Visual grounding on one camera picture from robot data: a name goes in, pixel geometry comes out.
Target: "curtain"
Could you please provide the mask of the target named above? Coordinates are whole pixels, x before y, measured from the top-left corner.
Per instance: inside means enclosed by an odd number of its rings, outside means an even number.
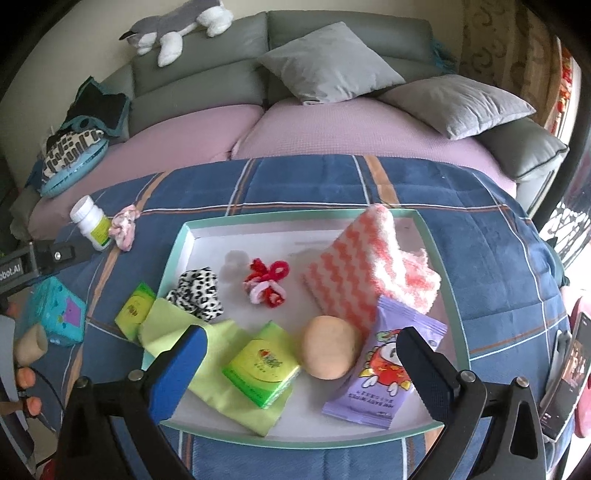
[[[558,101],[561,47],[519,0],[463,0],[464,41],[459,73],[507,90],[535,109],[550,129]]]

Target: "plush toy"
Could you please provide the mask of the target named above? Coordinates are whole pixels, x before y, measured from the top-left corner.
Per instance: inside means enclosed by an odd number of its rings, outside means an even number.
[[[138,55],[145,55],[156,43],[161,49],[158,66],[165,67],[174,62],[183,52],[183,36],[201,24],[207,28],[207,35],[215,37],[232,25],[234,15],[223,6],[221,0],[190,0],[165,15],[143,18],[120,36],[138,49]]]

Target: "pink scrunchie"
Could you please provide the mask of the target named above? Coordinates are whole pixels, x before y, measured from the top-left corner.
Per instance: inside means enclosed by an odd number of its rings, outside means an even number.
[[[135,238],[135,220],[139,218],[140,213],[135,205],[129,205],[111,220],[109,236],[115,239],[115,243],[123,252],[131,250]]]

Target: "tray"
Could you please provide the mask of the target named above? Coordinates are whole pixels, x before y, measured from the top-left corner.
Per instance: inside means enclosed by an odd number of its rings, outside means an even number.
[[[301,272],[328,247],[363,210],[305,210],[256,213],[205,220],[183,225],[164,270],[158,297],[176,287],[180,274],[194,268],[211,267],[219,277],[219,295],[225,313],[253,334],[269,320],[297,335],[304,324],[321,311],[306,290]],[[423,218],[416,210],[393,209],[397,239],[405,251],[425,248],[430,265],[442,277],[441,290],[429,315],[449,325],[438,351],[457,369],[470,368],[466,338],[441,256]],[[251,305],[242,289],[248,265],[260,257],[269,264],[287,260],[290,275],[282,281],[288,299],[279,308]],[[152,357],[144,354],[144,368]],[[389,430],[358,425],[321,413],[324,402],[343,380],[324,381],[303,372],[283,415],[264,438],[257,436],[186,392],[165,425],[195,435],[245,445],[325,449],[386,442],[438,428],[420,397],[413,392]]]

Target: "phone screen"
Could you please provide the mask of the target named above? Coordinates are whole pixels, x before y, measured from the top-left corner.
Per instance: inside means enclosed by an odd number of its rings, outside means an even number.
[[[591,319],[581,313],[558,387],[540,417],[542,432],[556,440],[574,412],[591,366]]]

